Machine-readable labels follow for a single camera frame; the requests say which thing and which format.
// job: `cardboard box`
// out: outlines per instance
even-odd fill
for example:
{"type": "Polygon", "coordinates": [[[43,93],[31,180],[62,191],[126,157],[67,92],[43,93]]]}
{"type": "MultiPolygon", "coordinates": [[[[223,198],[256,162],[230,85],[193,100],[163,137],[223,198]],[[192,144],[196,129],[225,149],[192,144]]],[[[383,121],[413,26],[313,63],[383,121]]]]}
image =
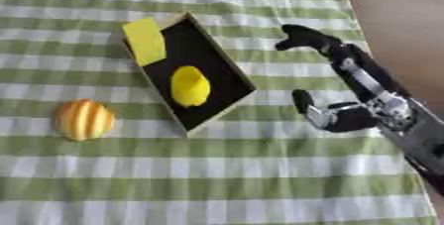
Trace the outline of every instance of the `cardboard box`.
{"type": "MultiPolygon", "coordinates": [[[[175,15],[159,26],[166,43],[166,58],[139,68],[186,137],[231,111],[256,90],[191,14],[175,15]],[[185,108],[171,98],[172,74],[185,65],[197,67],[211,84],[210,95],[200,106],[185,108]]],[[[132,54],[127,41],[125,45],[132,54]]]]}

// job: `wooden table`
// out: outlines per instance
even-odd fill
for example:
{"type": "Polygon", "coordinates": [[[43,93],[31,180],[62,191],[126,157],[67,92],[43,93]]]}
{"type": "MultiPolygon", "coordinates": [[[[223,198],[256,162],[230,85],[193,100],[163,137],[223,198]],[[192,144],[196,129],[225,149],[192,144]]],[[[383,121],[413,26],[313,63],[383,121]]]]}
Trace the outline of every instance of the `wooden table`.
{"type": "MultiPolygon", "coordinates": [[[[444,0],[351,0],[373,56],[444,118],[444,0]]],[[[444,198],[429,193],[444,224],[444,198]]]]}

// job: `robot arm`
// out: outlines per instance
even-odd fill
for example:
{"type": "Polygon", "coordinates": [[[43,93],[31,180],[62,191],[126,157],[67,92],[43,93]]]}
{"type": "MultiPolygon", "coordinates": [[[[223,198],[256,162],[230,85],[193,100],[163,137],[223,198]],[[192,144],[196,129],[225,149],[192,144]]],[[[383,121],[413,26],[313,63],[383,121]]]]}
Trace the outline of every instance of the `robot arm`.
{"type": "Polygon", "coordinates": [[[282,29],[288,38],[276,45],[278,51],[297,47],[317,50],[360,101],[319,109],[307,91],[294,90],[299,113],[315,127],[330,132],[378,127],[426,179],[438,176],[444,192],[444,122],[357,46],[303,26],[283,25],[282,29]]]}

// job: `yellow cylinder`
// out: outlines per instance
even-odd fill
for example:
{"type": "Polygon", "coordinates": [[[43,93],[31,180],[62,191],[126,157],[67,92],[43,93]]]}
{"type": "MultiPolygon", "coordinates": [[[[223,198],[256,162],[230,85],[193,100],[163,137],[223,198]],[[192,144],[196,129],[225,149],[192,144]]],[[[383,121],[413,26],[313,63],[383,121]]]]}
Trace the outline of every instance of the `yellow cylinder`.
{"type": "Polygon", "coordinates": [[[182,66],[172,75],[172,99],[183,107],[202,105],[206,102],[210,90],[210,82],[194,66],[182,66]]]}

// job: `green and white checkered tablecloth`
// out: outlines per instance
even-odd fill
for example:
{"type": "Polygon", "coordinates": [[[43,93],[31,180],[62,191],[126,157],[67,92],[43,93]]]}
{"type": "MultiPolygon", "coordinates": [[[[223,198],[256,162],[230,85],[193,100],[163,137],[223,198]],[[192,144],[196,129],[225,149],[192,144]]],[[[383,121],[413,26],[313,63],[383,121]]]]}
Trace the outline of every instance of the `green and white checkered tablecloth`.
{"type": "Polygon", "coordinates": [[[354,96],[313,51],[274,50],[285,23],[367,47],[348,0],[0,0],[0,224],[437,224],[377,130],[330,134],[296,113],[294,88],[354,96]],[[176,12],[259,89],[189,140],[121,42],[124,23],[176,12]],[[54,129],[76,98],[115,111],[104,139],[54,129]]]}

